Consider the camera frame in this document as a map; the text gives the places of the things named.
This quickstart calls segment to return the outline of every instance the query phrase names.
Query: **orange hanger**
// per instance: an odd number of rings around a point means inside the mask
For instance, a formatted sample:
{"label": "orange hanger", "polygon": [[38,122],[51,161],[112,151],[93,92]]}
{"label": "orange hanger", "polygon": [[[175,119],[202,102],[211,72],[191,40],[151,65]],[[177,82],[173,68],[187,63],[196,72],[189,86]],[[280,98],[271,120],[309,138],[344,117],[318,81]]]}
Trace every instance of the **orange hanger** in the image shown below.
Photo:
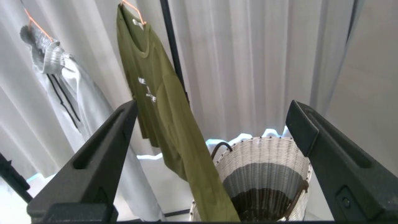
{"label": "orange hanger", "polygon": [[43,28],[42,28],[41,26],[38,25],[38,23],[32,18],[32,16],[30,16],[30,14],[29,14],[29,12],[27,11],[27,9],[25,8],[25,5],[24,5],[24,3],[22,2],[22,0],[21,0],[21,3],[22,3],[22,6],[23,6],[24,9],[25,9],[25,12],[26,12],[26,14],[27,14],[27,17],[29,18],[29,28],[32,26],[32,22],[33,22],[33,23],[37,26],[37,28],[39,28],[39,29],[50,39],[51,42],[54,42],[53,39],[48,35],[48,33],[46,33],[46,31],[44,31]]}
{"label": "orange hanger", "polygon": [[139,10],[138,10],[135,6],[133,6],[132,4],[130,4],[129,2],[127,2],[126,0],[122,0],[122,4],[123,4],[123,3],[126,3],[128,6],[132,7],[135,11],[138,12],[138,16],[139,16],[139,19],[141,20],[142,25],[145,25],[145,24],[147,23],[147,22],[145,22],[145,21],[142,19],[141,13],[139,12]]}

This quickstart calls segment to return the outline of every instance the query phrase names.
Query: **laundry basket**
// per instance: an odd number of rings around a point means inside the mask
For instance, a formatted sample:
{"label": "laundry basket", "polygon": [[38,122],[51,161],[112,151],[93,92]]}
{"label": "laundry basket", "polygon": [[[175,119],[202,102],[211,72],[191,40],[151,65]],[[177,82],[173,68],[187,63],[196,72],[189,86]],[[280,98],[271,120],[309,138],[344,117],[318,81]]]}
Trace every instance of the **laundry basket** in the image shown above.
{"label": "laundry basket", "polygon": [[[227,146],[215,166],[241,221],[300,221],[312,166],[292,138],[259,137]],[[195,201],[190,221],[200,216]]]}

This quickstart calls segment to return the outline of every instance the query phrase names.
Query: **garment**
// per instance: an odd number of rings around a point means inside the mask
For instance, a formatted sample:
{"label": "garment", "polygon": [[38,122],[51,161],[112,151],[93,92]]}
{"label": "garment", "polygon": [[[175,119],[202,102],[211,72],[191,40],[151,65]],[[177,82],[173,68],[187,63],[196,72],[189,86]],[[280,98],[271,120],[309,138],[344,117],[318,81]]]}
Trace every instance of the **garment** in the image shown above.
{"label": "garment", "polygon": [[150,24],[141,29],[133,19],[139,21],[119,5],[119,50],[143,137],[159,146],[166,166],[190,184],[202,221],[238,222],[159,38]]}
{"label": "garment", "polygon": [[[36,79],[45,90],[53,111],[73,150],[77,152],[109,118],[113,110],[101,90],[60,42],[49,40],[38,28],[21,29],[30,47]],[[117,195],[124,196],[135,215],[146,221],[165,220],[134,151],[127,150]]]}

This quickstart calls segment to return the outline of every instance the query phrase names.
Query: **light under curtain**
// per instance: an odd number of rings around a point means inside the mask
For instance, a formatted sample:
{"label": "light under curtain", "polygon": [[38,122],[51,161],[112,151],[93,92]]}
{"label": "light under curtain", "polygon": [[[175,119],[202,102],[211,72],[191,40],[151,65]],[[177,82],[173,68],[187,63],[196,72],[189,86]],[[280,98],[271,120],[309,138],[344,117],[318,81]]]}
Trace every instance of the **light under curtain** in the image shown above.
{"label": "light under curtain", "polygon": [[[172,61],[159,0],[129,2],[151,23]],[[24,1],[113,109],[131,100],[116,40],[119,3]],[[205,140],[261,136],[266,129],[282,134],[293,99],[327,112],[354,0],[170,0],[169,5],[190,106]],[[19,37],[27,22],[19,1],[0,1],[0,151],[25,178],[53,175],[73,155]],[[157,151],[142,139],[138,123],[131,146],[139,155]]]}

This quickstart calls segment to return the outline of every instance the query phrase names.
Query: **basket handle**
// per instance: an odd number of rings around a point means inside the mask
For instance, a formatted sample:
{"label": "basket handle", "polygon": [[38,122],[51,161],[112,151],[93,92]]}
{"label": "basket handle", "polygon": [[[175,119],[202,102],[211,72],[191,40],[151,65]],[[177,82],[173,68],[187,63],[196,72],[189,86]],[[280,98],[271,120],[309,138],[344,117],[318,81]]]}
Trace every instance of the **basket handle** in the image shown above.
{"label": "basket handle", "polygon": [[232,147],[227,142],[220,142],[216,145],[216,147],[214,147],[214,150],[211,153],[211,160],[213,160],[214,157],[216,156],[216,153],[218,151],[218,148],[220,148],[220,146],[226,146],[232,152]]}
{"label": "basket handle", "polygon": [[306,180],[303,180],[301,186],[298,188],[296,195],[293,198],[292,203],[289,205],[287,208],[284,217],[286,217],[286,221],[289,220],[290,214],[293,212],[294,207],[296,206],[297,202],[299,201],[299,198],[301,196],[301,193],[305,190],[305,192],[308,192],[308,182]]}

